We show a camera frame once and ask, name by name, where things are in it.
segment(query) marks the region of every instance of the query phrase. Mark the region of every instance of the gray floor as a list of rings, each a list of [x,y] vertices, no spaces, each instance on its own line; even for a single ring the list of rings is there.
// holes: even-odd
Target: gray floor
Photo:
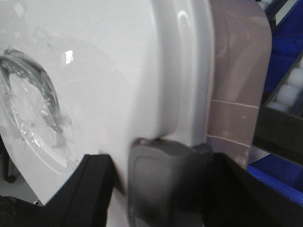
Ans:
[[[2,178],[2,159],[0,157],[0,195],[1,196],[13,196],[18,199],[34,202],[37,200],[37,196],[33,190],[29,187],[26,180],[22,177],[16,169],[10,170],[16,177],[14,183],[7,183]]]

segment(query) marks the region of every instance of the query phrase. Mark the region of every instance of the white roller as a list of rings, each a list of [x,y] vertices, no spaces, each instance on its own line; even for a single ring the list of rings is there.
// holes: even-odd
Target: white roller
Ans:
[[[303,88],[303,70],[298,68],[293,69],[288,76],[287,83]]]
[[[287,106],[292,106],[300,94],[301,89],[294,85],[283,85],[276,97],[276,101]]]
[[[288,106],[278,102],[270,102],[267,104],[267,107],[275,110],[279,110],[282,112],[287,112]]]

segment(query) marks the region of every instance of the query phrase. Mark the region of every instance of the blue crate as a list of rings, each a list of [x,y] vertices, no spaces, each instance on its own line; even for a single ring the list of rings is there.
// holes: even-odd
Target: blue crate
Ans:
[[[264,91],[272,92],[303,51],[303,0],[298,0],[273,32]]]
[[[249,165],[248,172],[303,207],[303,167],[274,155]]]

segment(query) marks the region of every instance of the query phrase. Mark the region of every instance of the black plastic part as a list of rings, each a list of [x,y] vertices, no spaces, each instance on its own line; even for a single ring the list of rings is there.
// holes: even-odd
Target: black plastic part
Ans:
[[[10,227],[105,227],[115,175],[109,155],[85,155],[44,207],[16,199]]]
[[[257,180],[222,153],[214,154],[205,227],[301,227],[303,207]]]
[[[2,138],[0,137],[0,151],[2,154],[2,174],[3,179],[8,183],[13,183],[16,178],[9,175],[9,154],[4,146]]]
[[[269,20],[275,18],[277,12],[285,5],[288,0],[273,0],[265,9],[266,16]]]
[[[262,106],[253,144],[303,165],[303,119]]]
[[[128,166],[131,226],[201,227],[203,179],[211,162],[206,145],[159,140],[134,147]]]
[[[9,227],[16,215],[15,200],[0,196],[0,227]]]

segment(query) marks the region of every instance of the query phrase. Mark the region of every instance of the black surface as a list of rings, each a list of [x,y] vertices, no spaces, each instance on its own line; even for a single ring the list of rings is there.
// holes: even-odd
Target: black surface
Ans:
[[[262,106],[253,144],[303,165],[303,118]]]
[[[205,227],[302,227],[303,208],[268,188],[225,154],[214,154]]]
[[[2,178],[8,182],[13,183],[16,178],[12,175],[9,175],[9,154],[4,146],[2,138],[0,136],[0,153],[2,154]]]
[[[104,227],[114,179],[109,155],[86,155],[44,207],[16,200],[11,227]]]

